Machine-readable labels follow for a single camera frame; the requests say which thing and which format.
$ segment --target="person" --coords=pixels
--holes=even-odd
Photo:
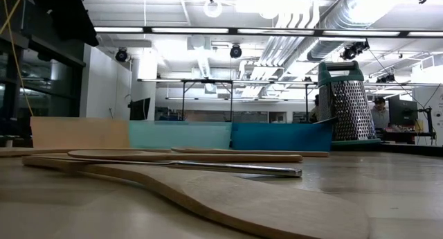
[[[316,99],[314,101],[316,106],[309,113],[309,122],[315,123],[318,122],[318,94],[316,95]]]
[[[386,101],[383,97],[374,100],[375,106],[371,110],[375,129],[386,129],[389,125],[389,111],[386,109]]]

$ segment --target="window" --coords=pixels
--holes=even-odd
[[[5,96],[5,85],[0,84],[0,110],[3,110],[3,97]]]
[[[0,78],[6,77],[6,66],[8,65],[8,54],[0,54]]]
[[[32,50],[24,51],[21,67],[26,86],[53,94],[75,95],[77,82],[71,67]]]
[[[0,121],[11,127],[0,129],[0,135],[19,135],[25,138],[21,146],[30,146],[29,107],[35,116],[79,115],[82,69],[33,50],[18,50],[17,55],[24,88],[12,55],[0,53]]]

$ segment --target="teal plastic container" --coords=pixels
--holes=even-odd
[[[229,149],[231,123],[130,121],[132,148]]]
[[[333,123],[233,123],[234,150],[331,150]]]

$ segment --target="table surface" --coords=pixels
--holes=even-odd
[[[371,238],[443,235],[443,158],[335,152],[285,166],[302,168],[303,178],[242,176],[354,202],[370,217]],[[3,158],[0,238],[256,237],[193,215],[137,184],[23,167],[18,158]]]

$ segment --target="table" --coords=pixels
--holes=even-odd
[[[443,234],[443,159],[334,152],[290,166],[302,168],[303,178],[250,178],[357,203],[370,217],[373,239]],[[138,184],[22,167],[20,159],[3,158],[0,238],[256,237],[201,219]]]

